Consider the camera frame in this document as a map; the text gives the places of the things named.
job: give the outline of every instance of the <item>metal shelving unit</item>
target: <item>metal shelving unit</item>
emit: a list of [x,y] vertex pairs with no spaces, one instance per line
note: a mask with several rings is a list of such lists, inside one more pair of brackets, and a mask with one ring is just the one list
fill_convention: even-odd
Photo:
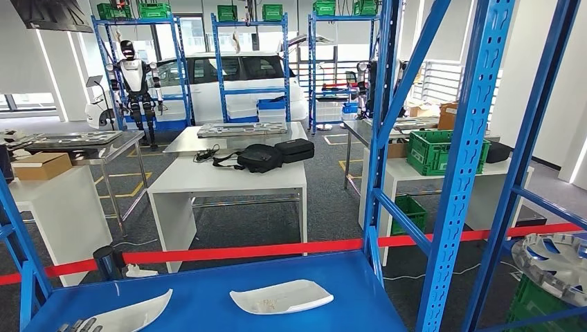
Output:
[[371,23],[370,38],[369,38],[369,59],[372,59],[375,53],[375,21],[379,20],[379,15],[376,16],[354,16],[354,15],[338,15],[338,16],[318,16],[316,12],[308,15],[308,130],[311,129],[312,135],[316,134],[316,125],[328,125],[342,123],[342,120],[336,121],[317,121],[316,115],[316,97],[318,94],[324,95],[348,95],[352,93],[351,88],[342,89],[339,91],[316,91],[316,22],[343,22],[343,21],[369,21]]
[[[190,90],[190,82],[187,77],[188,75],[188,62],[186,61],[186,54],[183,51],[183,37],[181,34],[181,25],[179,23],[179,17],[171,16],[167,19],[121,19],[121,20],[98,20],[92,15],[92,24],[93,30],[96,34],[96,39],[98,40],[98,48],[100,49],[100,56],[102,57],[102,63],[104,64],[104,70],[106,71],[106,65],[110,62],[117,63],[118,60],[116,58],[116,48],[114,46],[114,40],[112,39],[112,33],[110,28],[112,26],[152,26],[156,24],[168,24],[171,27],[171,36],[173,38],[173,44],[175,48],[175,56],[178,59],[177,61],[177,72],[179,74],[179,85],[181,86],[181,94],[167,94],[163,95],[163,100],[182,100],[183,107],[186,110],[186,118],[184,120],[172,120],[172,121],[157,121],[156,123],[156,131],[165,131],[165,130],[180,130],[184,129],[192,124],[193,119],[193,104],[192,104],[192,94]],[[102,36],[100,35],[99,27],[103,26],[106,30],[106,36],[108,39],[108,43],[110,46],[110,53],[108,53],[104,41],[102,40]],[[123,82],[120,73],[116,73],[116,77],[118,78],[119,86],[124,86],[121,84]],[[110,97],[114,100],[114,91],[112,90],[112,85],[108,80],[108,86],[110,87]],[[123,102],[125,102],[125,91],[124,89],[120,89],[120,96]],[[118,124],[118,128],[120,130],[126,129],[123,120],[125,119],[125,115],[122,113],[120,109],[118,109],[118,105],[113,103],[114,106],[114,115],[116,116],[116,122]]]
[[[214,13],[210,14],[212,20],[212,32],[214,36],[214,51],[216,54],[216,65],[218,75],[218,86],[220,87],[220,104],[222,106],[222,119],[224,123],[230,122],[228,118],[228,112],[226,109],[226,96],[227,95],[244,95],[250,93],[283,93],[285,96],[285,120],[286,122],[291,121],[290,115],[290,96],[289,96],[289,53],[287,52],[288,40],[287,40],[287,13],[283,14],[281,21],[227,21],[218,22]],[[254,88],[254,89],[233,89],[226,90],[224,87],[224,77],[222,75],[222,56],[220,55],[220,45],[218,42],[218,28],[219,27],[248,27],[248,26],[281,26],[283,32],[283,45],[286,50],[283,53],[283,87],[279,88]]]
[[[0,182],[0,202],[5,218],[0,218],[0,239],[6,240],[21,273],[21,330],[54,331],[63,322],[91,317],[108,308],[128,305],[137,300],[174,289],[170,308],[145,330],[180,331],[194,321],[204,329],[227,329],[231,323],[249,330],[265,329],[267,321],[238,309],[228,299],[232,289],[247,290],[275,284],[276,281],[310,278],[325,289],[336,293],[333,302],[313,309],[308,314],[273,316],[271,326],[277,330],[334,329],[347,331],[381,330],[406,331],[404,323],[383,289],[379,251],[378,227],[381,207],[392,214],[417,246],[428,256],[426,277],[419,303],[416,331],[439,331],[446,304],[456,254],[460,244],[464,218],[479,160],[484,128],[487,124],[491,92],[506,44],[514,0],[479,0],[473,23],[469,55],[460,92],[460,104],[455,120],[449,161],[444,178],[433,239],[429,240],[412,221],[383,193],[388,137],[424,56],[448,8],[450,0],[436,0],[431,8],[420,39],[404,72],[404,79],[393,91],[384,82],[386,74],[395,74],[399,24],[381,27],[381,43],[377,69],[372,142],[367,185],[367,208],[361,251],[343,251],[291,259],[276,259],[258,264],[242,264],[194,270],[157,277],[137,278],[123,282],[103,282],[81,287],[53,289],[35,252],[20,213],[8,186]],[[397,22],[401,0],[384,0],[382,21]],[[570,222],[587,229],[587,220],[554,203],[521,188],[525,170],[530,162],[534,143],[548,104],[557,69],[577,12],[579,0],[559,0],[554,13],[536,80],[518,136],[509,174],[496,211],[486,253],[478,274],[464,322],[463,331],[475,331],[482,304],[491,281],[491,273],[499,262],[506,229],[513,216],[516,199],[523,196]],[[549,316],[538,316],[522,322],[484,329],[503,329],[535,324],[548,320],[580,315],[587,306]]]

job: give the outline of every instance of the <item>black backpack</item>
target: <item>black backpack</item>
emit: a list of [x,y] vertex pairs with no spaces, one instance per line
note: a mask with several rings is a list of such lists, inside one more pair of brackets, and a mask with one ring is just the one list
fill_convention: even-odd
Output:
[[[237,155],[238,165],[220,165],[233,155]],[[253,144],[246,147],[243,152],[235,152],[224,158],[213,158],[212,165],[216,167],[234,167],[235,169],[248,169],[251,173],[265,173],[274,168],[281,167],[283,155],[275,147],[265,144]]]

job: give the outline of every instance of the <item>green crate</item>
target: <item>green crate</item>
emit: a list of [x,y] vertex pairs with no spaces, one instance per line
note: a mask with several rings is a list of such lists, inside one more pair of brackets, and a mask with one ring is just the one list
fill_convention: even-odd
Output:
[[[421,175],[444,175],[452,135],[452,130],[412,131],[408,142],[408,164]],[[483,172],[490,144],[488,140],[483,140],[477,174]]]
[[352,14],[356,16],[377,15],[378,4],[375,0],[359,0],[352,5]]
[[218,22],[234,22],[238,20],[237,6],[218,5]]
[[318,16],[333,16],[336,2],[335,0],[318,0],[314,2],[313,8]]
[[[557,311],[569,309],[571,306],[561,299],[552,296],[536,285],[530,278],[522,276],[516,294],[507,315],[507,322],[525,320],[544,316]],[[587,331],[587,321],[582,316],[572,316],[562,320],[545,322],[509,329],[509,332],[583,332]]]
[[270,3],[263,5],[263,21],[281,21],[283,17],[283,5]]
[[168,3],[138,3],[138,14],[144,19],[166,19],[171,17]]
[[[396,196],[394,203],[422,232],[426,230],[428,212],[412,196]],[[406,234],[406,231],[399,222],[393,222],[391,224],[391,235],[400,234]]]
[[124,9],[117,9],[112,7],[110,3],[99,3],[97,7],[100,19],[132,18],[129,6],[125,6]]

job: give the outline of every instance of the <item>white car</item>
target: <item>white car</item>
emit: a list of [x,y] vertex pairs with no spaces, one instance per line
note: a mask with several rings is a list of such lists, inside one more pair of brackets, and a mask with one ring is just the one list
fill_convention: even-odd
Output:
[[[187,62],[195,123],[222,122],[215,54],[199,53],[187,57]],[[175,59],[159,62],[157,66],[163,95],[181,94]],[[224,88],[229,90],[283,87],[282,66],[283,61],[277,53],[224,53],[222,55]],[[291,120],[300,121],[308,115],[308,104],[304,91],[291,69],[289,77]],[[231,112],[256,109],[257,100],[276,98],[281,95],[283,93],[227,95],[226,108]],[[164,105],[163,114],[156,112],[157,122],[180,122],[186,118],[183,100],[166,100]],[[107,124],[105,121],[99,121],[99,115],[103,109],[105,109],[103,101],[87,105],[87,121],[91,127],[97,129]],[[128,127],[135,128],[129,117],[126,118]]]

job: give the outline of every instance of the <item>white plastic plate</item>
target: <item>white plastic plate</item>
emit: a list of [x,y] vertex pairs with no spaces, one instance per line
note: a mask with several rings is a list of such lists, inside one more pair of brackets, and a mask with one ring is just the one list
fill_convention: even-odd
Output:
[[320,285],[305,279],[230,294],[242,310],[255,315],[295,313],[323,306],[334,299]]
[[157,317],[165,310],[173,290],[168,290],[165,294],[148,299],[147,301],[118,308],[116,310],[101,313],[93,316],[96,322],[93,323],[92,329],[102,325],[104,332],[137,332],[145,326],[153,323]]

